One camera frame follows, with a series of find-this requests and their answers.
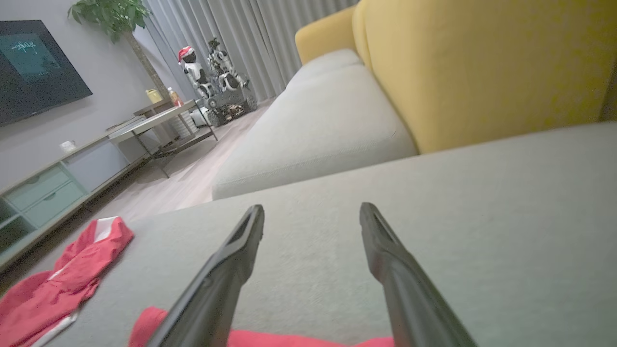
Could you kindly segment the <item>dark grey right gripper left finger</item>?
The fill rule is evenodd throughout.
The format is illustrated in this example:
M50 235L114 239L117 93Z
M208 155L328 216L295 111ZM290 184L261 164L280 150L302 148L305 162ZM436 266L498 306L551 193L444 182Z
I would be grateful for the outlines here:
M261 205L245 211L167 312L147 347L227 347L241 288L253 273L264 221Z

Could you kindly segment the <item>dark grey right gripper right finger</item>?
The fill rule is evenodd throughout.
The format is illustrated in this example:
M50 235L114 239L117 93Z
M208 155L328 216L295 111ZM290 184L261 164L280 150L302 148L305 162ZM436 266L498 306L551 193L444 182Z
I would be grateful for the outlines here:
M379 209L361 204L369 271L383 286L395 347L478 347Z

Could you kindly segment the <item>red shorts with white stripe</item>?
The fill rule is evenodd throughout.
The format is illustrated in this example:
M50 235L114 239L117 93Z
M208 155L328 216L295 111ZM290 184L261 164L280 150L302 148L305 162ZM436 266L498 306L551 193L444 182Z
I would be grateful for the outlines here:
M133 237L119 216L93 220L52 270L9 289L0 299L0 347L44 347L70 327Z

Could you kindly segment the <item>grey metal-legged coffee table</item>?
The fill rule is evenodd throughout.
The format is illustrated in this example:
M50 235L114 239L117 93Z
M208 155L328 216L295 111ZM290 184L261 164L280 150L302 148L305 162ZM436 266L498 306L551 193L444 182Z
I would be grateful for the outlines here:
M189 149L190 147L193 147L194 145L197 145L201 141L207 140L208 138L213 138L215 141L219 141L218 136L209 123L206 123L206 131L192 131L182 114L185 112L190 113L194 109L198 110L201 117L205 119L205 114L199 107L198 101L191 100L185 102L182 106L170 108L147 119L133 121L129 125L123 126L117 131L111 132L109 140L119 150L120 154L126 161L127 166L140 165L144 162L152 161L159 171L161 171L166 178L169 178L170 174L165 170L165 167L170 164L174 158L178 156L178 154ZM146 144L141 140L141 136L172 119L178 119L181 121L185 129L189 132L189 136L178 141L172 138L172 144L169 147L164 147L161 145L158 147L157 151L150 152ZM122 142L130 139L135 140L143 152L143 154L137 156L135 160L130 160L120 147Z

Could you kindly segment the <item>large grey sofa seat cushion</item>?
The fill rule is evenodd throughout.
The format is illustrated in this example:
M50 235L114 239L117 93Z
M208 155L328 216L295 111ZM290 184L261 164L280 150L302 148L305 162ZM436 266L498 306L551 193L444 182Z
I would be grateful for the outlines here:
M213 180L220 200L418 154L362 65L290 86L256 121Z

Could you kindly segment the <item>long grey TV cabinet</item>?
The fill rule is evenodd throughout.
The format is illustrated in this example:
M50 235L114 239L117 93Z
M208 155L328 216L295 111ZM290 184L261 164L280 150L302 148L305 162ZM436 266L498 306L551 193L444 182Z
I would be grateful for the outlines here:
M146 159L135 117L0 192L0 273Z

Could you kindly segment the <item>brown side table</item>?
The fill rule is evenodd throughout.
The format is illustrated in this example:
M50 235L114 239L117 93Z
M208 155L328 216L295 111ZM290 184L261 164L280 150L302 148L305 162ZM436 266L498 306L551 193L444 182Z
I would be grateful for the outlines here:
M152 105L141 108L140 110L133 112L133 115L136 117L145 116L146 118L149 118L174 107L174 103L172 103L172 101L167 98L159 102L153 103Z

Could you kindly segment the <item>white robot with Santa hat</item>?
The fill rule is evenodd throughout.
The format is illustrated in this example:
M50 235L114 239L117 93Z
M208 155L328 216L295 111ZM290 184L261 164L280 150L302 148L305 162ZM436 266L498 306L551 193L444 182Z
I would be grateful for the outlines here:
M215 90L207 77L205 70L199 64L195 50L191 46L183 47L178 52L178 65L183 68L183 72L192 87L203 99L209 99L215 95Z

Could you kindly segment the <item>white black humanoid robot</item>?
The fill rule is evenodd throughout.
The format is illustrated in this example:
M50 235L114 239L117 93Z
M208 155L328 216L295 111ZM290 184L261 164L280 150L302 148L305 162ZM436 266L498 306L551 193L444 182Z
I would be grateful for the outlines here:
M222 88L223 92L248 89L249 80L243 78L231 62L229 54L220 48L218 37L213 37L208 42L208 61L212 75Z

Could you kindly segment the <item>large yellow sofa back cushion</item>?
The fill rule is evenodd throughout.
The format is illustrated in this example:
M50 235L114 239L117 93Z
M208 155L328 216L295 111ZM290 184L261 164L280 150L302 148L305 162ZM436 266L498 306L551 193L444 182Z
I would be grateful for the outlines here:
M361 0L356 47L421 154L599 121L617 0Z

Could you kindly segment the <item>small grey sofa seat cushion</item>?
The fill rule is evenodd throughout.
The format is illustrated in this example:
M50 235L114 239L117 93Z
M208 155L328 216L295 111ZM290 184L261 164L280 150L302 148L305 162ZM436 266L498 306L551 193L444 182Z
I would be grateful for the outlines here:
M285 90L295 88L316 77L356 65L363 66L363 62L357 53L351 49L339 49L326 53L304 64L291 78Z

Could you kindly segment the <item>grey pleated curtain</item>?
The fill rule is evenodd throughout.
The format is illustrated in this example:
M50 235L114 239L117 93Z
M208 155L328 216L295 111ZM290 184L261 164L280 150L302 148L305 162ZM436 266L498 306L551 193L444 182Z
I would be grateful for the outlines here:
M359 0L143 0L146 28L175 79L181 96L198 93L178 64L178 51L196 50L205 67L208 42L216 38L234 68L249 80L259 102L278 96L301 61L295 34Z

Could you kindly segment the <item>green potted tree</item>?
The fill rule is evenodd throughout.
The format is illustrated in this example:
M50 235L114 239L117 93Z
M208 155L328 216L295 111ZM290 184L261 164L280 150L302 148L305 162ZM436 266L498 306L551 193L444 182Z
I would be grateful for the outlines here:
M144 0L77 0L68 8L67 16L81 25L87 23L89 26L99 28L112 43L124 38L152 79L159 94L162 97L168 96L167 87L134 36L138 27L146 28L146 20L151 16L151 11L145 6Z

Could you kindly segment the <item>black wall television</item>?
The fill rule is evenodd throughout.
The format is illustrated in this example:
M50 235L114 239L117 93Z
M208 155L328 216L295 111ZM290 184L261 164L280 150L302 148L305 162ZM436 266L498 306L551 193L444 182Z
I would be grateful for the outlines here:
M0 127L92 94L44 22L0 21Z

